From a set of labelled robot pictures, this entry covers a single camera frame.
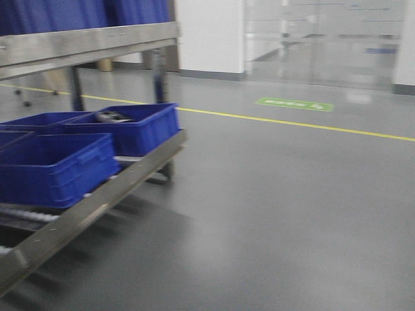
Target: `green sticker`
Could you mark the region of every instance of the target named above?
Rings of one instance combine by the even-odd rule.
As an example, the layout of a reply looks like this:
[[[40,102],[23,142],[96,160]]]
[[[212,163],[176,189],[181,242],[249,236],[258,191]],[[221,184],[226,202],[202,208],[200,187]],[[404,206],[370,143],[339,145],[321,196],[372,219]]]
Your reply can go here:
[[[308,109],[316,111],[332,111],[335,106],[333,104],[323,104],[321,102],[304,102],[302,100],[286,100],[268,97],[260,98],[259,100],[257,100],[257,104],[278,107],[290,107],[296,109]]]

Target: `wall baseboard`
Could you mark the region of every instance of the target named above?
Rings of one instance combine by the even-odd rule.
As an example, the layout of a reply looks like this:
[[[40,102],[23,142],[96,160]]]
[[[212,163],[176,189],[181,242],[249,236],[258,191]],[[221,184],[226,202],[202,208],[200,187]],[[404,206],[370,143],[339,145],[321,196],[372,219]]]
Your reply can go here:
[[[186,78],[200,78],[212,80],[242,81],[245,79],[244,73],[216,73],[213,71],[181,70],[180,76]]]
[[[392,84],[392,92],[400,95],[415,95],[415,86],[405,84]]]

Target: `floor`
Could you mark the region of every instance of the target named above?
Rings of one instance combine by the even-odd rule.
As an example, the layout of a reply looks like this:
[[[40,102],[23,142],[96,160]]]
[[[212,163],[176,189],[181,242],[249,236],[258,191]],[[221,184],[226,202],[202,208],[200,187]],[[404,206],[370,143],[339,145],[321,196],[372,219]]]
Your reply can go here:
[[[69,96],[40,91],[24,108],[15,83],[0,86],[2,121],[70,109]],[[27,83],[50,88],[42,77]],[[88,109],[153,98],[149,72],[83,69],[82,83],[100,97],[86,98]],[[414,97],[178,75],[169,83],[189,134],[174,182],[142,185],[0,310],[415,309]],[[335,108],[256,104],[261,97]]]

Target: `plastic crate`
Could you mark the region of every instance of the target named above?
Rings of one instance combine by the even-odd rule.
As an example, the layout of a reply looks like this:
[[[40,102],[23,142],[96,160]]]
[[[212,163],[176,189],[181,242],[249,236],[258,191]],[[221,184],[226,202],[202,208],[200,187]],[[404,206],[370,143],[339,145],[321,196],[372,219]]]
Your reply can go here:
[[[110,134],[39,135],[0,152],[0,202],[70,207],[119,171]]]
[[[109,27],[121,26],[114,0],[104,0],[105,14]]]
[[[177,104],[112,106],[136,122],[99,123],[94,114],[65,125],[67,133],[111,133],[118,156],[142,157],[179,131]]]
[[[22,34],[23,26],[20,18],[16,15],[13,4],[11,1],[3,1],[2,12],[0,18],[0,36],[6,36],[9,34]]]
[[[8,0],[23,33],[107,27],[102,0]]]
[[[112,1],[120,25],[139,25],[169,21],[167,0],[107,0]]]
[[[38,134],[63,134],[64,123],[91,112],[48,112],[0,123],[0,130],[34,131]]]
[[[34,132],[0,131],[0,151],[20,143],[33,135]]]

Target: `metal frame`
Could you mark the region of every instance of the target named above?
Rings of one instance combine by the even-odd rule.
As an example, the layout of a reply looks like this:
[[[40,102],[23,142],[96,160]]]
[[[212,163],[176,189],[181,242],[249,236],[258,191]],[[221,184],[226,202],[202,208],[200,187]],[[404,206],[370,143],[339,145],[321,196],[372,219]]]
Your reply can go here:
[[[0,297],[171,161],[186,139],[181,130],[0,257],[0,267],[7,267],[0,269]]]
[[[178,24],[171,22],[0,37],[0,80],[67,68],[72,107],[82,111],[82,89],[76,65],[154,50],[154,94],[157,103],[167,102],[164,47],[176,45],[179,35]],[[58,219],[13,249],[7,249],[8,253],[0,257],[0,297],[153,173],[162,168],[160,172],[170,179],[172,158],[182,149],[185,140],[186,133],[181,130],[145,157],[130,159],[126,169],[86,195]]]

